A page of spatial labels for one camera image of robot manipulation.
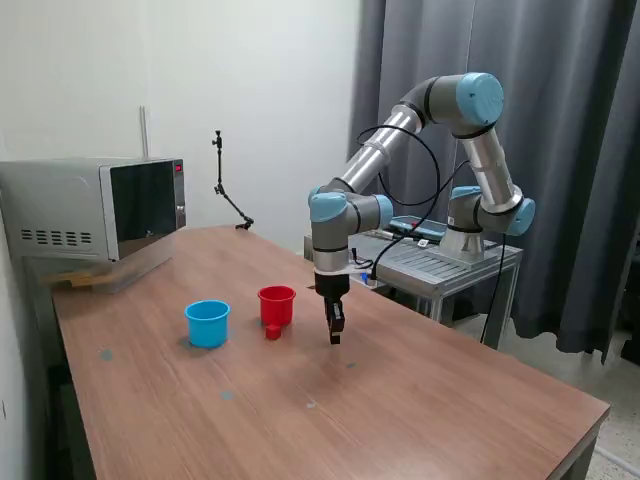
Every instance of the small red object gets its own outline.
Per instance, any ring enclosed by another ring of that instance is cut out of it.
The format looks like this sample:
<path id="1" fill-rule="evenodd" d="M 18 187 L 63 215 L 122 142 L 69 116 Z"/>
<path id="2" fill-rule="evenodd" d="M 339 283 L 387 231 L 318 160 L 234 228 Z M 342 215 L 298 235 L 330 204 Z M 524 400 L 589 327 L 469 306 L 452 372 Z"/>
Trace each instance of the small red object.
<path id="1" fill-rule="evenodd" d="M 264 336 L 269 340 L 277 340 L 282 335 L 282 328 L 280 325 L 267 325 L 264 329 Z"/>
<path id="2" fill-rule="evenodd" d="M 260 318 L 265 325 L 288 325 L 293 318 L 293 288 L 277 285 L 265 287 L 258 292 Z"/>

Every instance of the blue cup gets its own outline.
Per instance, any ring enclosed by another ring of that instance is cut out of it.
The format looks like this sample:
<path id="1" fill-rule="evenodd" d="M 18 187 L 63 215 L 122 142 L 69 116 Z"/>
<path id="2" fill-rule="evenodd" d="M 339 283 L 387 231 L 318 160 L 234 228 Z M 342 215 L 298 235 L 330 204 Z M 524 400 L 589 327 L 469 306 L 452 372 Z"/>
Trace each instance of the blue cup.
<path id="1" fill-rule="evenodd" d="M 216 348 L 227 341 L 231 307 L 220 300 L 192 303 L 184 315 L 189 320 L 189 341 L 194 347 Z"/>

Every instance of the microwave oven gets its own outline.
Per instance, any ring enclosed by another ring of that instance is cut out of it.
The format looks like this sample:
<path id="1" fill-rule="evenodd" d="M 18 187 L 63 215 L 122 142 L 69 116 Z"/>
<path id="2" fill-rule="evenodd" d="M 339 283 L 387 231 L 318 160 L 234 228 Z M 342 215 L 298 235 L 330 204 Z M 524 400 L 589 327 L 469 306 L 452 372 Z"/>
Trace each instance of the microwave oven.
<path id="1" fill-rule="evenodd" d="M 118 261 L 186 224 L 180 159 L 0 162 L 0 200 L 24 257 Z"/>

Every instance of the floor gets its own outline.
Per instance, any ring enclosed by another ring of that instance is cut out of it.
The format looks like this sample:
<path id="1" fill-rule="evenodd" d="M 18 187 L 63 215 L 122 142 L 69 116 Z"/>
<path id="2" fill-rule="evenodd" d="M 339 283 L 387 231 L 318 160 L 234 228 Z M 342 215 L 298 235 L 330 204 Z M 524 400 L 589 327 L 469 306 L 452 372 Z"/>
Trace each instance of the floor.
<path id="1" fill-rule="evenodd" d="M 479 338 L 484 315 L 460 320 L 455 328 Z M 629 335 L 616 332 L 606 364 L 600 353 L 568 354 L 555 348 L 555 336 L 543 334 L 532 340 L 519 338 L 510 323 L 500 351 L 513 355 L 549 375 L 611 404 L 609 418 L 600 429 L 598 446 L 640 468 L 640 367 L 620 358 Z M 634 480 L 635 477 L 595 453 L 588 480 Z"/>

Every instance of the microwave vent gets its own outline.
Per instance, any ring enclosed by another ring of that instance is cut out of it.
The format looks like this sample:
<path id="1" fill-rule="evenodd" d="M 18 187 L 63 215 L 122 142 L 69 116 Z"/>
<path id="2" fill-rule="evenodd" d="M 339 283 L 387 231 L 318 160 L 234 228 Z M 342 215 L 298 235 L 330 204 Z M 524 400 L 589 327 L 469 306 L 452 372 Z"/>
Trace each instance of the microwave vent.
<path id="1" fill-rule="evenodd" d="M 90 232 L 66 232 L 62 230 L 31 230 L 23 228 L 20 237 L 27 242 L 38 245 L 53 245 L 56 247 L 78 247 L 91 245 L 93 239 Z"/>

